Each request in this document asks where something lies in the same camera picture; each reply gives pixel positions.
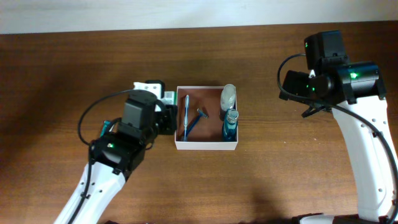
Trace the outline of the white spray bottle blue base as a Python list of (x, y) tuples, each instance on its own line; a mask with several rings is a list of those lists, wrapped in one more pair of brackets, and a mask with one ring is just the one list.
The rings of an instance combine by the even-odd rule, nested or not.
[(224, 86), (220, 97), (220, 120), (224, 120), (226, 112), (234, 108), (236, 101), (236, 87), (233, 84)]

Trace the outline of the blue disposable razor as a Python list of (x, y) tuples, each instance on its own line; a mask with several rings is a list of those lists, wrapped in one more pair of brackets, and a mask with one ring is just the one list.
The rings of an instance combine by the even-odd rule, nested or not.
[(201, 109), (197, 109), (198, 112), (198, 116), (194, 119), (193, 123), (187, 128), (185, 137), (188, 137), (188, 135), (191, 133), (191, 131), (193, 130), (193, 128), (196, 126), (196, 124), (199, 122), (199, 120), (201, 118), (208, 118), (208, 115)]

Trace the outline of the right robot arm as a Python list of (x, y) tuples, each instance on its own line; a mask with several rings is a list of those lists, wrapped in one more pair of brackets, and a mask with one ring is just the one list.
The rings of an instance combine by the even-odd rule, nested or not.
[(373, 62), (352, 63), (341, 32), (304, 39), (308, 73), (277, 79), (282, 100), (308, 105), (306, 118), (325, 111), (343, 134), (358, 194), (354, 215), (309, 213), (293, 223), (397, 223), (397, 154), (387, 120), (386, 88)]

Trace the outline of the teal mouthwash bottle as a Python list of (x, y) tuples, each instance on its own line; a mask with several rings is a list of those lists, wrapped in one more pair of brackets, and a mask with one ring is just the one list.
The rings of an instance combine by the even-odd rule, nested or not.
[(238, 129), (238, 117), (239, 113), (236, 109), (229, 109), (226, 112), (222, 129), (223, 141), (235, 141)]

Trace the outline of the blue white toothbrush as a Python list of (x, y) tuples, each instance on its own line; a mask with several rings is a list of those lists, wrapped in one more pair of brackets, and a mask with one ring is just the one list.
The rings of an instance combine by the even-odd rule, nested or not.
[(182, 141), (184, 141), (184, 142), (187, 141), (189, 104), (190, 104), (190, 96), (186, 95), (185, 96), (185, 114), (184, 114), (184, 120), (183, 120), (184, 133), (183, 133), (183, 138), (182, 138)]

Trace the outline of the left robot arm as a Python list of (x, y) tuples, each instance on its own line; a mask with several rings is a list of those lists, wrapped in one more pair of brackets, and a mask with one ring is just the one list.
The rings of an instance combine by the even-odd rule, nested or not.
[(177, 130), (178, 107), (145, 90), (126, 90), (123, 116), (86, 143), (88, 163), (56, 223), (97, 223), (106, 207), (144, 160), (159, 135)]

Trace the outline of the green white soap packet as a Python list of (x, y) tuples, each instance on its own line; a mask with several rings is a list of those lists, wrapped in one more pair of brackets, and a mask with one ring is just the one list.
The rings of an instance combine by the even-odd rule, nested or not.
[(164, 105), (176, 105), (177, 104), (177, 92), (166, 91), (164, 97), (161, 99)]

